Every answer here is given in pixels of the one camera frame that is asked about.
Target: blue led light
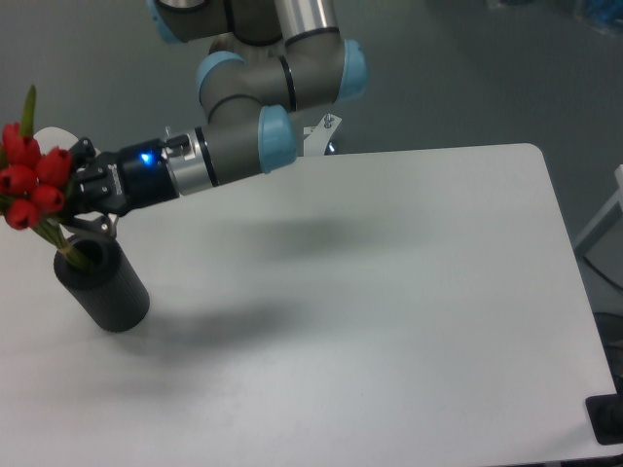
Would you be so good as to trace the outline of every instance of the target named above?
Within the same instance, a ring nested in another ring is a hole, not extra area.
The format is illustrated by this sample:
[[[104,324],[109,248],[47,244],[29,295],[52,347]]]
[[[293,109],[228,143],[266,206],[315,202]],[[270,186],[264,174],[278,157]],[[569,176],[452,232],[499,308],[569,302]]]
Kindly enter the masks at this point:
[[[154,164],[154,155],[151,153],[141,153],[140,158],[145,162],[145,165]]]

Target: flower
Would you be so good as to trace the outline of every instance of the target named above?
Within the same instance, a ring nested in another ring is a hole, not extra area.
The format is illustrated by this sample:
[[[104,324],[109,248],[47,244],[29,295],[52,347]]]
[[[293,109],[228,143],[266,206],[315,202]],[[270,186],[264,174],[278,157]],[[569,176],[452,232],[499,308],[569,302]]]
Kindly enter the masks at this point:
[[[0,193],[21,197],[37,186],[37,175],[32,168],[15,164],[0,171]]]
[[[32,136],[20,136],[19,124],[4,125],[2,141],[9,163],[21,163],[30,168],[35,168],[41,159],[39,143]]]
[[[37,206],[27,199],[16,199],[5,214],[7,224],[18,231],[36,226],[39,222]]]
[[[41,214],[51,214],[62,209],[65,196],[52,185],[39,185],[30,195],[30,201]]]
[[[54,147],[35,167],[41,183],[62,187],[67,183],[71,171],[71,153]]]

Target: light blue joint cap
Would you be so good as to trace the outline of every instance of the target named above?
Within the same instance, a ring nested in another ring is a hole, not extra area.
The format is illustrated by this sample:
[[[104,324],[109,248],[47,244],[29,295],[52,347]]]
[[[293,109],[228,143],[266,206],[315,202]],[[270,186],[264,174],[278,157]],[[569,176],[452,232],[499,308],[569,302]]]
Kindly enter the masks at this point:
[[[221,63],[231,60],[241,61],[244,63],[244,58],[240,55],[225,51],[215,52],[214,54],[210,54],[204,58],[197,69],[197,92],[201,94],[202,84],[205,81],[205,78],[207,78],[207,75],[209,75],[210,71]]]
[[[149,8],[149,13],[152,15],[152,19],[156,24],[156,29],[158,29],[160,37],[162,37],[163,41],[167,44],[181,44],[182,41],[180,41],[175,34],[171,32],[163,20],[163,17],[160,16],[160,12],[156,7],[156,1],[157,0],[147,0],[147,8]]]
[[[260,166],[264,173],[271,173],[296,160],[294,129],[283,107],[264,107],[257,129]]]
[[[368,66],[366,57],[357,41],[344,41],[344,73],[336,102],[345,102],[361,97],[368,87]]]

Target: black vase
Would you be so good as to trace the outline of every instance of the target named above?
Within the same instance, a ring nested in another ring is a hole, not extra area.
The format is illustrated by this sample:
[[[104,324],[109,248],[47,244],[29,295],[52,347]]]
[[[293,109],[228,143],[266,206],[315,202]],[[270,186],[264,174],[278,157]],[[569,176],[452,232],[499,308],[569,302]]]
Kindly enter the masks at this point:
[[[147,314],[149,294],[115,240],[72,236],[69,241],[95,263],[86,275],[56,252],[55,274],[60,283],[105,331],[122,333]]]

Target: tulip bouquet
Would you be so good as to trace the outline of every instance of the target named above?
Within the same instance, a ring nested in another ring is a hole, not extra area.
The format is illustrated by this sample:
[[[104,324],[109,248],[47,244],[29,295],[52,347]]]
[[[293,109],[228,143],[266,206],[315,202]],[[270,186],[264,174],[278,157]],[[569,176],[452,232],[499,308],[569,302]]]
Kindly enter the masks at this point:
[[[52,244],[74,269],[90,273],[92,261],[63,235],[60,225],[72,198],[69,151],[41,154],[33,138],[36,89],[30,88],[21,123],[5,125],[0,144],[0,215],[13,229],[30,229]]]

